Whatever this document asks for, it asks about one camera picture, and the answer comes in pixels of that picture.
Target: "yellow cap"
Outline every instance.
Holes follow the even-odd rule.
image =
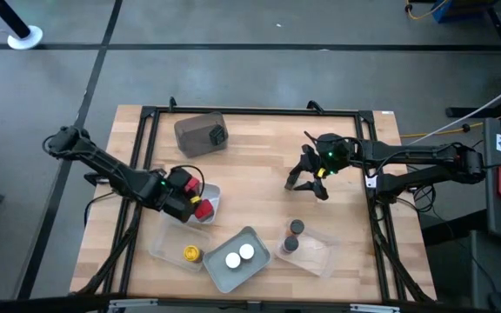
[[[185,260],[195,262],[200,257],[200,249],[193,245],[186,246],[183,251],[183,256]]]
[[[197,203],[198,201],[200,201],[200,196],[194,196],[190,199],[190,202],[191,203]]]

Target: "red block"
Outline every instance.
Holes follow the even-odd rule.
[[[214,215],[214,207],[208,199],[204,199],[195,210],[195,217],[199,222],[203,222]]]
[[[184,192],[189,192],[189,190],[192,190],[197,194],[200,192],[198,186],[200,186],[200,181],[195,177],[192,177],[189,180],[189,182],[184,186]]]

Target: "gray tray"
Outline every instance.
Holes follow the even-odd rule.
[[[241,265],[232,270],[225,265],[225,257],[231,252],[238,253],[241,245],[250,243],[254,247],[254,257],[249,261],[241,260]],[[251,278],[268,265],[271,254],[250,226],[204,255],[204,266],[210,273],[216,287],[223,293],[234,290],[238,285]]]

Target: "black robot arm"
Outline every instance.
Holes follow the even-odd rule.
[[[174,168],[166,177],[164,170],[132,169],[98,148],[84,129],[63,126],[43,142],[43,149],[57,159],[81,161],[109,179],[111,188],[120,196],[149,209],[164,210],[182,222],[186,222],[202,203],[199,182],[186,170]]]
[[[383,203],[395,203],[397,196],[410,187],[454,181],[458,183],[479,183],[484,180],[483,157],[474,149],[461,143],[440,146],[390,146],[372,140],[341,137],[324,134],[303,146],[303,155],[297,166],[290,172],[285,188],[288,190],[312,190],[322,200],[328,194],[322,185],[323,178],[337,174],[349,167],[361,167],[367,174],[367,187],[375,190],[375,197]],[[428,169],[401,176],[380,174],[386,164],[429,164]],[[293,187],[301,171],[313,174],[314,181]]]

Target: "metal bracket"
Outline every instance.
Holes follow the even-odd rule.
[[[351,312],[364,313],[399,313],[398,307],[388,307],[383,305],[351,304]]]
[[[170,97],[170,107],[167,109],[168,113],[173,113],[174,108],[177,106],[177,101],[174,97]]]
[[[359,116],[362,117],[367,123],[374,123],[374,115],[371,110],[360,110],[358,112]]]
[[[158,305],[157,299],[123,299],[110,301],[110,309],[136,308],[152,305]]]
[[[156,107],[144,106],[140,111],[140,118],[151,117],[154,113],[156,113]]]
[[[310,100],[306,104],[306,108],[309,110],[315,110],[318,114],[323,115],[324,114],[324,109],[314,100]]]
[[[374,176],[374,177],[367,177],[365,176],[364,177],[364,182],[366,183],[366,188],[368,189],[376,189],[376,178],[378,177],[378,175]]]
[[[259,312],[262,310],[262,302],[260,301],[247,301],[247,310]]]

